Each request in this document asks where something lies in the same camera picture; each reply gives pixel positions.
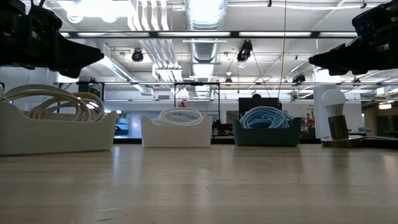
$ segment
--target wooden table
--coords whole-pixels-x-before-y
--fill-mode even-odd
[[[0,223],[397,223],[398,151],[143,149],[0,157]]]

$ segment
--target person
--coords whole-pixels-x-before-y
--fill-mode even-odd
[[[261,98],[261,95],[258,94],[258,93],[256,93],[256,94],[254,94],[254,95],[252,96],[252,98]]]

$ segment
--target ductwork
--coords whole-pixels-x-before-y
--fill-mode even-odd
[[[224,26],[228,0],[185,0],[187,27],[189,30],[221,30]],[[219,44],[191,44],[192,62],[204,63],[193,65],[194,75],[210,77]]]

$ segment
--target ceiling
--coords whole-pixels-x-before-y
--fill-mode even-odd
[[[273,5],[285,4],[281,0],[273,0],[272,2]],[[288,0],[287,5],[320,7],[336,6],[341,2],[342,0]],[[362,0],[347,0],[343,2],[342,6],[357,6],[362,4]],[[378,5],[389,1],[366,0],[366,2],[369,5]],[[286,30],[354,31],[351,25],[352,18],[365,10],[355,8],[323,11],[286,9],[285,11],[283,7],[276,6],[243,7],[250,4],[267,3],[268,1],[229,1],[224,30],[283,31],[284,18],[286,17]],[[167,4],[169,6],[168,22],[170,29],[186,30],[185,11],[182,10],[184,9],[183,0],[168,0]],[[127,18],[125,17],[120,17],[116,22],[110,24],[103,22],[98,17],[85,17],[80,23],[72,24],[68,22],[66,11],[60,7],[57,1],[47,1],[45,6],[51,8],[63,20],[63,31],[130,30],[127,25]],[[247,65],[244,68],[238,69],[238,64],[234,58],[243,40],[228,39],[228,43],[220,44],[217,62],[220,62],[221,65],[215,66],[213,81],[219,80],[223,82],[227,77],[226,72],[230,70],[234,82],[238,81],[238,76],[240,82],[261,81],[260,73],[265,80],[270,82],[278,82],[281,77],[291,82],[291,78],[297,74],[297,71],[294,71],[294,73],[290,73],[290,71],[305,62],[311,55],[329,51],[337,45],[351,41],[350,39],[319,39],[318,41],[315,39],[252,39],[256,58],[251,56]],[[146,54],[144,54],[143,62],[133,63],[131,60],[134,49],[141,48],[138,39],[96,39],[95,42],[98,45],[108,45],[111,49],[111,58],[130,72],[135,80],[142,82],[155,81],[151,75],[152,62]],[[178,63],[183,69],[183,78],[189,78],[189,76],[192,76],[189,45],[182,43],[181,39],[173,39],[172,43],[177,54]],[[99,81],[104,80],[109,82],[112,79],[115,81],[113,74],[99,65],[91,65],[88,68],[94,71]],[[302,64],[300,71],[305,74],[308,82],[316,81],[313,80],[313,67],[308,62]],[[394,76],[395,72],[386,72],[369,77],[366,81],[379,82]],[[352,78],[353,76],[350,74],[341,77],[342,81],[348,81]]]

